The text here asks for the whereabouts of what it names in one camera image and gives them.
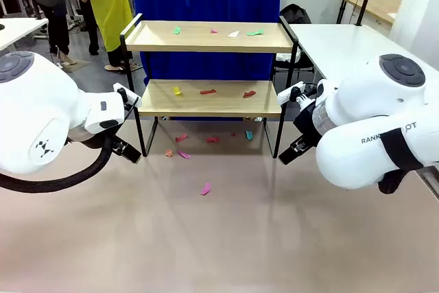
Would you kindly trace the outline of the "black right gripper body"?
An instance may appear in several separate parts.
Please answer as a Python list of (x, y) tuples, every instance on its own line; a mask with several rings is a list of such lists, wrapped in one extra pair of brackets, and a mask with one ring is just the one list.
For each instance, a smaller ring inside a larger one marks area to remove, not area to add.
[(301, 133), (299, 141), (305, 144), (318, 144), (322, 135), (317, 131), (314, 126), (312, 114), (316, 107), (316, 101), (313, 100), (310, 105), (306, 106), (300, 111), (298, 116), (294, 120), (294, 125)]

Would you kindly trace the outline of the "two-tier wood metal shelf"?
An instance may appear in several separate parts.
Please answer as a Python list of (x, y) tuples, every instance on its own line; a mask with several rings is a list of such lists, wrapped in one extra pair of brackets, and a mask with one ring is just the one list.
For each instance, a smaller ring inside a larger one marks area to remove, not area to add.
[[(181, 33), (172, 34), (175, 27)], [(263, 29), (258, 36), (247, 36), (248, 32)], [(236, 38), (231, 32), (239, 30)], [(247, 53), (272, 54), (289, 52), (296, 55), (298, 39), (284, 19), (278, 23), (249, 22), (207, 22), (207, 21), (144, 21), (136, 15), (120, 33), (121, 49), (128, 52), (143, 52), (151, 55), (157, 52), (198, 53)], [(252, 80), (159, 80), (152, 70), (147, 69), (149, 82), (143, 94), (142, 106), (134, 112), (141, 153), (150, 152), (158, 120), (161, 117), (261, 117), (262, 120), (277, 118), (278, 130), (274, 142), (269, 144), (273, 158), (278, 156), (286, 105), (278, 105), (273, 78), (275, 69), (270, 69), (270, 78)], [(178, 86), (180, 95), (174, 95), (172, 88)], [(201, 95), (200, 91), (215, 89), (217, 92)], [(245, 92), (256, 94), (243, 98)]]

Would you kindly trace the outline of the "white plastic bag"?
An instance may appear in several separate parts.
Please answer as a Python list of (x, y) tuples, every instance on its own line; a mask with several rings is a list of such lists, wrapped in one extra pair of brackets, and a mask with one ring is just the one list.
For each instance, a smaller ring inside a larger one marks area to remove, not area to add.
[[(297, 63), (300, 60), (300, 57), (301, 57), (301, 50), (297, 49), (294, 62)], [(288, 53), (277, 53), (276, 55), (276, 61), (278, 62), (291, 62), (291, 59), (292, 59), (292, 55)]]

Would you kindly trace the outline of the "large white table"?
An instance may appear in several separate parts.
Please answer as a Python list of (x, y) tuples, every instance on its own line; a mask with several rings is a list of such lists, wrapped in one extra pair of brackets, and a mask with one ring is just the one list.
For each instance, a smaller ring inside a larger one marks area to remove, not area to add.
[(428, 87), (439, 88), (439, 71), (368, 26), (291, 24), (299, 45), (323, 77), (341, 81), (372, 73), (367, 62), (385, 54), (400, 54), (416, 62)]

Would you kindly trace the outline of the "brown floor mat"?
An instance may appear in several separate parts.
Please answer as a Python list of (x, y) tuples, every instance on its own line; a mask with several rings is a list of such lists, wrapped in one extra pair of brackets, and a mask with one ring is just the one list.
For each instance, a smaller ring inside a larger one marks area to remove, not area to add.
[(83, 60), (78, 60), (74, 64), (69, 64), (68, 62), (62, 62), (60, 65), (61, 65), (61, 69), (64, 72), (66, 72), (66, 73), (73, 73), (75, 71), (78, 71), (78, 70), (80, 70), (80, 69), (90, 65), (90, 62), (83, 61)]

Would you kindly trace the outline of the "black chair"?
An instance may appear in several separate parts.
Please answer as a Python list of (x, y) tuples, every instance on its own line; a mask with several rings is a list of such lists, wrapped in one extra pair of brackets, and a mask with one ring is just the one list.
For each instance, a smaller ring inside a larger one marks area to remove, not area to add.
[[(280, 14), (289, 24), (311, 24), (311, 19), (306, 10), (294, 3), (283, 8), (280, 11)], [(299, 75), (300, 72), (310, 72), (314, 74), (314, 64), (309, 59), (308, 55), (302, 50), (301, 46), (298, 46), (298, 49), (301, 50), (301, 57), (300, 60), (295, 63), (297, 75)], [(275, 67), (288, 69), (289, 62), (278, 62), (275, 60)]]

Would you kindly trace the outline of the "wooden background table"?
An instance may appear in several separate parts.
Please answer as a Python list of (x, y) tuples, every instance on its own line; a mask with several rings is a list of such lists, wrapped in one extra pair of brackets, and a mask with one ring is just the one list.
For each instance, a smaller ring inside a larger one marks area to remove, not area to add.
[(382, 23), (393, 25), (401, 0), (368, 0), (365, 12)]

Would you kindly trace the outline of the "small white desk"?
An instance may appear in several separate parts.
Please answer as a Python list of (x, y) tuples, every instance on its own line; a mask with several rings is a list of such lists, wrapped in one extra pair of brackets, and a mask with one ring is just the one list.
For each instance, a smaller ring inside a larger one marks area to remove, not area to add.
[(13, 46), (13, 44), (23, 37), (46, 25), (47, 19), (35, 18), (7, 18), (0, 19), (0, 25), (4, 26), (0, 30), (0, 51)]

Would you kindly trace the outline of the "grey metal mounting rail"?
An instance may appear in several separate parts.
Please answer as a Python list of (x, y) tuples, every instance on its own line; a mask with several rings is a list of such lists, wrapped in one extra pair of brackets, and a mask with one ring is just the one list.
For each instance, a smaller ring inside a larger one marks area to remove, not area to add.
[(439, 201), (439, 169), (434, 166), (425, 167), (420, 171), (419, 176)]

